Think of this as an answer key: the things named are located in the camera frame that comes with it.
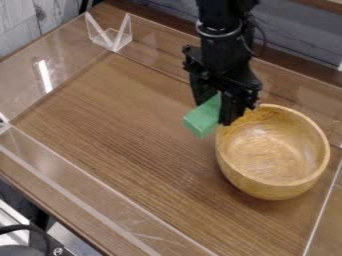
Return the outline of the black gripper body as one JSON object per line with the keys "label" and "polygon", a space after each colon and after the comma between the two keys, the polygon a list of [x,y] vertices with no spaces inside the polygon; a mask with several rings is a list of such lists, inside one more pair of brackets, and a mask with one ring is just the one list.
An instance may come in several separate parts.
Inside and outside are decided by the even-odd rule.
{"label": "black gripper body", "polygon": [[218,91],[241,91],[262,89],[250,61],[254,53],[254,32],[245,31],[228,37],[201,36],[201,45],[186,45],[184,69],[200,74],[204,78],[213,76]]}

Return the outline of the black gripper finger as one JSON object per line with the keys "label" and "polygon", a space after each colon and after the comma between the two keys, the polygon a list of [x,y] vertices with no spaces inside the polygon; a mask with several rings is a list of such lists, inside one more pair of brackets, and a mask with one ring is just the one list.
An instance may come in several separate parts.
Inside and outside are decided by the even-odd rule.
{"label": "black gripper finger", "polygon": [[230,91],[221,92],[220,123],[230,126],[240,119],[248,109],[254,110],[258,106],[260,91],[248,90],[234,94]]}
{"label": "black gripper finger", "polygon": [[197,105],[202,105],[218,93],[218,83],[213,76],[204,78],[200,74],[192,73],[190,85]]}

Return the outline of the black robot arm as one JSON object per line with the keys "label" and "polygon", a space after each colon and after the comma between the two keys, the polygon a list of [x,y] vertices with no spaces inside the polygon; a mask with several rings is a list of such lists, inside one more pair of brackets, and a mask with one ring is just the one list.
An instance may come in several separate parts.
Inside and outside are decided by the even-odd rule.
{"label": "black robot arm", "polygon": [[250,65],[260,30],[252,11],[258,4],[260,0],[197,0],[201,45],[182,49],[196,104],[220,93],[218,123],[225,126],[256,109],[264,89]]}

